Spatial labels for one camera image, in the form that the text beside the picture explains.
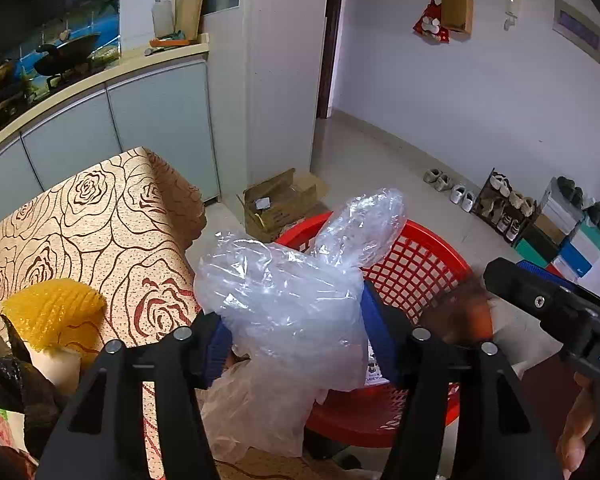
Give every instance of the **cabinet door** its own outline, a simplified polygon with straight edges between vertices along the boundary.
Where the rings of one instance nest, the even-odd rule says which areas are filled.
[[[0,221],[42,191],[18,137],[0,152]]]
[[[22,140],[45,189],[121,151],[104,89],[51,115]]]
[[[205,200],[218,195],[203,61],[144,74],[108,88],[123,150],[144,146],[200,188]]]

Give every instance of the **kitchen counter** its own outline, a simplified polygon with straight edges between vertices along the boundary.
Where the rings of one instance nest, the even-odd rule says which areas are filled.
[[[202,43],[182,46],[179,48],[174,48],[173,50],[152,54],[150,56],[144,55],[145,47],[137,48],[129,52],[123,52],[120,60],[112,63],[112,65],[107,67],[102,72],[89,76],[68,86],[67,88],[62,89],[58,93],[49,96],[41,103],[24,112],[22,115],[16,118],[16,120],[7,124],[7,126],[0,131],[0,144],[11,137],[27,123],[34,120],[36,117],[48,111],[52,107],[59,105],[63,101],[75,96],[76,94],[88,90],[89,88],[117,78],[121,75],[125,75],[129,72],[147,68],[158,63],[208,52],[208,34],[201,34],[200,40]]]

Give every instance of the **shoe rack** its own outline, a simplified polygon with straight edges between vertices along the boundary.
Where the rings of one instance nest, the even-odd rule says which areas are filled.
[[[507,244],[511,245],[512,247],[515,247],[515,245],[522,237],[522,233],[525,231],[528,225],[535,222],[536,218],[540,214],[540,212],[538,211],[538,203],[534,200],[533,213],[531,214],[531,216],[525,216],[520,209],[515,208],[513,206],[513,204],[509,200],[509,197],[504,197],[499,190],[493,189],[493,186],[491,185],[491,177],[494,175],[500,175],[498,172],[496,172],[495,168],[491,170],[491,173],[487,177],[484,186],[482,186],[478,198],[475,201],[474,208],[472,209],[472,213],[474,213],[480,220],[485,222],[485,224],[489,225],[494,231],[497,232],[497,234],[502,236]],[[507,228],[504,232],[498,230],[498,222],[493,222],[494,213],[497,214],[496,208],[494,207],[493,210],[490,213],[488,213],[484,207],[485,202],[489,203],[491,200],[493,200],[493,202],[497,204],[497,201],[499,199],[502,199],[504,208],[502,209],[502,213],[500,214],[500,216],[497,218],[498,221],[504,216],[511,218],[511,221],[509,225],[507,225]],[[509,231],[510,225],[513,224],[513,222],[515,221],[518,222],[520,228],[518,229],[515,238],[513,238],[513,240],[509,240],[506,237],[506,234]]]

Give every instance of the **plastic wrap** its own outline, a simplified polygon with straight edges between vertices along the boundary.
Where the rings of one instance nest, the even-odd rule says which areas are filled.
[[[368,365],[359,266],[381,260],[406,221],[404,197],[382,189],[347,202],[299,253],[241,234],[218,234],[194,290],[205,313],[232,331],[238,363],[214,382],[202,419],[217,460],[250,446],[300,456],[312,405],[329,389],[365,384]]]
[[[332,266],[370,267],[388,254],[406,221],[404,195],[397,189],[352,198],[322,226],[312,254]]]

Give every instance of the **table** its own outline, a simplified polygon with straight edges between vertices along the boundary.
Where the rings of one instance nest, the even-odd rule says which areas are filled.
[[[0,222],[0,302],[27,285],[72,278],[107,299],[102,322],[62,331],[61,343],[81,351],[83,362],[112,338],[128,346],[156,342],[200,311],[184,251],[205,225],[197,188],[155,153],[129,150],[53,186]],[[6,334],[1,320],[0,334]],[[147,458],[158,479],[153,394],[144,384]],[[223,479],[318,480],[308,462],[252,449],[237,465],[218,463],[218,471]]]

